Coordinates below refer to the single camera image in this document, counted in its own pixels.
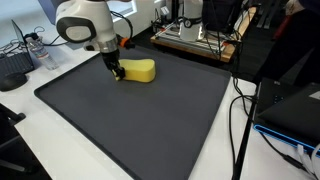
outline white cable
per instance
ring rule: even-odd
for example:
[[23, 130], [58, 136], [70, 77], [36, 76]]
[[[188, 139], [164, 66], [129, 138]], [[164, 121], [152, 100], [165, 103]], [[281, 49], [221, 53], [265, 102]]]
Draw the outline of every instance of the white cable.
[[298, 144], [298, 154], [300, 156], [300, 161], [303, 164], [303, 166], [306, 168], [308, 173], [313, 176], [314, 169], [312, 167], [312, 162], [310, 157], [304, 153], [304, 148], [301, 144]]
[[317, 157], [317, 152], [320, 150], [320, 144], [313, 150], [312, 156], [311, 156], [311, 161], [312, 161], [312, 166], [314, 169], [315, 176], [320, 179], [320, 167], [318, 167], [318, 164], [316, 164], [316, 159]]

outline electronic device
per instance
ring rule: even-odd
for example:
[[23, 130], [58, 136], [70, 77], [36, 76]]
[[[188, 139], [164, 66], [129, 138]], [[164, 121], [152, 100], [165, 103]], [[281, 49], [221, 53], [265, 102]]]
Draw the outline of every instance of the electronic device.
[[30, 57], [28, 48], [25, 45], [23, 34], [18, 25], [12, 20], [13, 28], [19, 41], [19, 48], [22, 52], [12, 56], [5, 56], [0, 59], [0, 78], [13, 73], [28, 73], [34, 70], [34, 64]]
[[254, 129], [312, 152], [320, 143], [320, 85], [311, 83], [259, 113]]
[[203, 0], [202, 22], [207, 30], [232, 34], [243, 0]]
[[256, 114], [262, 113], [264, 110], [290, 97], [300, 89], [301, 87], [263, 78], [258, 89], [259, 101], [257, 103]]
[[0, 79], [0, 91], [6, 92], [17, 89], [28, 81], [23, 73], [13, 73]]

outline black mat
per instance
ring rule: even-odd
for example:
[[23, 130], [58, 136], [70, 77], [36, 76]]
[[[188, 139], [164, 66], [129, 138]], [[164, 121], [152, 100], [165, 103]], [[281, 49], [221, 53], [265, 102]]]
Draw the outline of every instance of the black mat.
[[35, 94], [134, 179], [188, 179], [230, 74], [140, 47], [121, 58], [154, 59], [155, 80], [117, 82], [97, 55]]

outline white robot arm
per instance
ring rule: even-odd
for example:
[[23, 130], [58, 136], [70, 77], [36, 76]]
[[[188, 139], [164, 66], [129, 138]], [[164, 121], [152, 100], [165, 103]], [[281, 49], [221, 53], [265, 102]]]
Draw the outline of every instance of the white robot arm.
[[125, 70], [118, 61], [119, 36], [114, 32], [105, 0], [70, 0], [59, 5], [56, 15], [56, 28], [63, 39], [73, 43], [86, 42], [85, 50], [100, 51], [107, 68], [116, 77], [125, 77]]

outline black chair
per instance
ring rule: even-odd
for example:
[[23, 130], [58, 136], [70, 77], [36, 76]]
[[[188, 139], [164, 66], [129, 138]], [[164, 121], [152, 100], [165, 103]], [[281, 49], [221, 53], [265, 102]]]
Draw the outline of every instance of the black chair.
[[[20, 122], [21, 120], [23, 120], [26, 116], [23, 113], [20, 114], [16, 114], [14, 112], [12, 112], [10, 109], [8, 109], [7, 107], [5, 107], [4, 105], [2, 105], [0, 103], [0, 121], [1, 124], [7, 124], [6, 126], [11, 126], [13, 127], [15, 124], [17, 124], [18, 122]], [[7, 140], [6, 142], [0, 144], [0, 153], [2, 153], [3, 151], [5, 151], [6, 149], [10, 148], [11, 146], [17, 144], [19, 141], [22, 140], [22, 137], [20, 135], [16, 135], [13, 138], [10, 138], [9, 140]], [[33, 167], [22, 167], [20, 165], [17, 164], [13, 164], [10, 163], [8, 161], [2, 160], [0, 159], [0, 166], [2, 167], [6, 167], [9, 169], [13, 169], [19, 172], [32, 172], [33, 171]]]

